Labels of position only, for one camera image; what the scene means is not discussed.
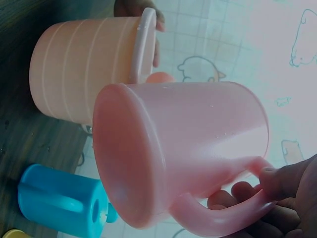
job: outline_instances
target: cartoon animal drawing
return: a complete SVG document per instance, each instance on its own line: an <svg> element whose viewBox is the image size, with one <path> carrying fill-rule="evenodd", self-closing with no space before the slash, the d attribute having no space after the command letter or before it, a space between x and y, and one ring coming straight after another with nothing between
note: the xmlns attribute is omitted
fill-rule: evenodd
<svg viewBox="0 0 317 238"><path fill-rule="evenodd" d="M317 14L310 9L303 12L295 42L292 48L290 65L299 67L317 60Z"/></svg>
<svg viewBox="0 0 317 238"><path fill-rule="evenodd" d="M291 101L291 97L286 97L286 98L278 98L275 100L275 103L279 108L285 107L288 105Z"/></svg>
<svg viewBox="0 0 317 238"><path fill-rule="evenodd" d="M282 151L285 162L288 165L305 160L297 141L282 140Z"/></svg>
<svg viewBox="0 0 317 238"><path fill-rule="evenodd" d="M183 73L183 82L219 82L226 77L210 60L200 56L186 58L178 70Z"/></svg>

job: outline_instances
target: wooden table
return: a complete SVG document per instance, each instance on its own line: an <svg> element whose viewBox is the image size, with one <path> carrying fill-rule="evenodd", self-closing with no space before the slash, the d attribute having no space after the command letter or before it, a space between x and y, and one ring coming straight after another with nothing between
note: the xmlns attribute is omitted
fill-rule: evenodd
<svg viewBox="0 0 317 238"><path fill-rule="evenodd" d="M28 69L49 26L112 14L112 0L0 0L0 236L17 228L36 238L57 232L27 221L17 184L32 163L74 172L87 135L79 125L41 114L33 104Z"/></svg>

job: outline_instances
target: plastic container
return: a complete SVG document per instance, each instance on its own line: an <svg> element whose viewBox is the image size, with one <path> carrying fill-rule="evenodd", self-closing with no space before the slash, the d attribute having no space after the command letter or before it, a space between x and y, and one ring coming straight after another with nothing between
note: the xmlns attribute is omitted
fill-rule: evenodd
<svg viewBox="0 0 317 238"><path fill-rule="evenodd" d="M13 229L5 233L2 238L32 238L28 234L25 234L23 231Z"/></svg>
<svg viewBox="0 0 317 238"><path fill-rule="evenodd" d="M95 99L111 83L143 83L152 73L156 12L142 17L68 21L38 40L30 88L47 116L92 125Z"/></svg>
<svg viewBox="0 0 317 238"><path fill-rule="evenodd" d="M202 237L227 236L275 204L261 190L220 211L199 203L242 172L270 164L266 113L242 85L116 84L94 109L98 171L111 203L129 225L143 229L170 215Z"/></svg>
<svg viewBox="0 0 317 238"><path fill-rule="evenodd" d="M28 220L81 238L99 238L117 219L100 180L38 164L24 172L18 203Z"/></svg>

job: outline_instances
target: blue plastic cup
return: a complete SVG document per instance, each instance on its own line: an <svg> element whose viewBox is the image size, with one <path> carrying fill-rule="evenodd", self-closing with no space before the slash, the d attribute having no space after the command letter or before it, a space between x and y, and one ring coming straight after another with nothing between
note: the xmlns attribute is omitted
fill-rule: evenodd
<svg viewBox="0 0 317 238"><path fill-rule="evenodd" d="M81 238L99 238L118 217L100 180L38 164L24 172L18 203L28 220Z"/></svg>

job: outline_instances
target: cup handle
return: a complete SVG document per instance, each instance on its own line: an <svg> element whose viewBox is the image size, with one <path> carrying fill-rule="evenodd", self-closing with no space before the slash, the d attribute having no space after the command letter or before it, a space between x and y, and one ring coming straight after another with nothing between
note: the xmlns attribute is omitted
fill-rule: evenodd
<svg viewBox="0 0 317 238"><path fill-rule="evenodd" d="M151 74L145 79L146 83L174 83L175 79L173 76L165 72L156 72Z"/></svg>
<svg viewBox="0 0 317 238"><path fill-rule="evenodd" d="M261 168L270 164L263 158L248 169L258 176ZM224 237L240 231L269 212L276 201L260 190L253 197L235 206L211 210L200 204L190 193L177 198L169 212L172 217L191 233L202 237Z"/></svg>
<svg viewBox="0 0 317 238"><path fill-rule="evenodd" d="M36 199L40 202L44 202L63 210L77 213L80 213L84 210L84 204L76 199L59 194L48 193L42 189L38 189L26 183L21 182L18 185L18 190L24 191L25 193L31 193L32 199Z"/></svg>
<svg viewBox="0 0 317 238"><path fill-rule="evenodd" d="M115 211L113 205L108 203L107 223L114 223L118 219L118 214Z"/></svg>

